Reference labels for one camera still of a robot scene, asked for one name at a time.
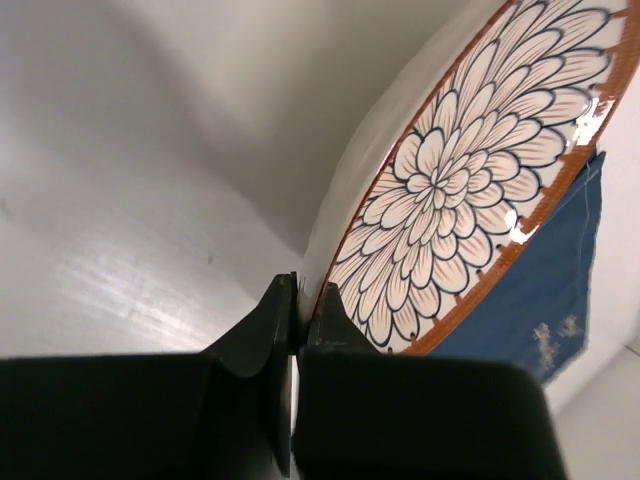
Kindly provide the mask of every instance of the floral pattern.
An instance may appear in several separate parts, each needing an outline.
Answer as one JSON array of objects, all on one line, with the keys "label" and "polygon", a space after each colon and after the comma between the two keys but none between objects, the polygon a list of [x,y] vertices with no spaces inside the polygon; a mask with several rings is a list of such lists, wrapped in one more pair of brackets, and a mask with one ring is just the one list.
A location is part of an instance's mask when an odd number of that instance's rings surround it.
[{"label": "floral pattern", "polygon": [[469,50],[383,168],[329,281],[379,348],[424,335],[498,257],[593,110],[610,22],[578,0],[516,2]]}]

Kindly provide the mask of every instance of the blue cloth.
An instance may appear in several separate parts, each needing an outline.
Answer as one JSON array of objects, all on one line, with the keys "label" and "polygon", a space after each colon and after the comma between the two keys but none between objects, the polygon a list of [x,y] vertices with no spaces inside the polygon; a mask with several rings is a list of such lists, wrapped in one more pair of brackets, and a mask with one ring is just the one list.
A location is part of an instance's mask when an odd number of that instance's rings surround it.
[{"label": "blue cloth", "polygon": [[507,361],[545,382],[580,353],[603,161],[591,155],[520,257],[432,355]]}]

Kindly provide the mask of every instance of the white ceramic bowl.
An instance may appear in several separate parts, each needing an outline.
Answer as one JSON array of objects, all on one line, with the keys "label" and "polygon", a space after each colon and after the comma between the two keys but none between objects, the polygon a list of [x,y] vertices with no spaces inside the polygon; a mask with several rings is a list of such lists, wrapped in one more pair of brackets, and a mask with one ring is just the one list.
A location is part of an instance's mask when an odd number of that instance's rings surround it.
[{"label": "white ceramic bowl", "polygon": [[582,167],[638,63],[639,24],[639,0],[470,2],[347,147],[305,255],[302,318],[330,281],[379,349],[433,349]]}]

